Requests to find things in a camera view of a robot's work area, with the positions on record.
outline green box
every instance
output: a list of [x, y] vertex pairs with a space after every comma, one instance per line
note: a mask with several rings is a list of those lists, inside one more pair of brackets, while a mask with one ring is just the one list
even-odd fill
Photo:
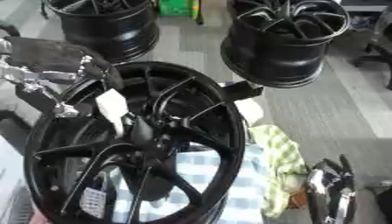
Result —
[[163, 16], [192, 15], [193, 0], [159, 0], [159, 12]]

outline floor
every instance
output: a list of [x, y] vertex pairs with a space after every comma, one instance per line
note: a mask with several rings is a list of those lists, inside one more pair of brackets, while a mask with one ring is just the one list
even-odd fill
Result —
[[[189, 18], [159, 19], [157, 47], [139, 60], [162, 60], [186, 65], [216, 81], [237, 81], [221, 61], [220, 44], [229, 26], [225, 1], [206, 1], [204, 26]], [[0, 1], [0, 18], [16, 25], [25, 37], [62, 39], [60, 20], [39, 15], [39, 0]], [[320, 78], [295, 89], [267, 88], [256, 100], [264, 118], [301, 145], [305, 160], [336, 159], [344, 153], [353, 164], [360, 189], [355, 223], [383, 223], [366, 183], [392, 171], [392, 92], [384, 86], [389, 72], [383, 65], [358, 69], [349, 60], [362, 54], [367, 35], [349, 33], [337, 39]], [[271, 223], [310, 223], [305, 210], [289, 211]]]

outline white clip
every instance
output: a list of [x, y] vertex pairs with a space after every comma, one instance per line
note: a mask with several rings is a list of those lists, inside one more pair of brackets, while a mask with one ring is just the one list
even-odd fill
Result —
[[128, 113], [127, 100], [113, 88], [95, 98], [98, 109], [115, 128], [117, 137], [122, 137], [124, 127], [122, 117]]

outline yellow cloth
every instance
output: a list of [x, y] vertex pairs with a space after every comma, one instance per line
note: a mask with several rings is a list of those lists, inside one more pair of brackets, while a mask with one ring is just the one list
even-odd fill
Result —
[[255, 142], [263, 147], [263, 162], [269, 167], [262, 213], [279, 216], [287, 207], [291, 189], [301, 185], [307, 173], [298, 143], [291, 141], [277, 126], [261, 125], [249, 129]]

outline blue plaid cloth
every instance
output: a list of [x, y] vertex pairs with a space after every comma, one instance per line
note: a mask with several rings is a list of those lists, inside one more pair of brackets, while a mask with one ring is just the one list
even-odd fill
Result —
[[[194, 144], [191, 147], [204, 147]], [[226, 207], [218, 221], [219, 224], [255, 224], [263, 223], [261, 207], [266, 189], [266, 167], [262, 161], [263, 149], [257, 145], [246, 148], [240, 172], [228, 192]], [[177, 155], [177, 172], [199, 192], [203, 192], [213, 179], [220, 163], [220, 157], [214, 150], [184, 152]], [[132, 195], [125, 181], [117, 170], [112, 172], [112, 179], [117, 177], [117, 200], [113, 222], [126, 222]], [[154, 221], [173, 214], [185, 207], [189, 200], [185, 193], [174, 187], [169, 196], [159, 201], [144, 201], [140, 208], [141, 221]]]

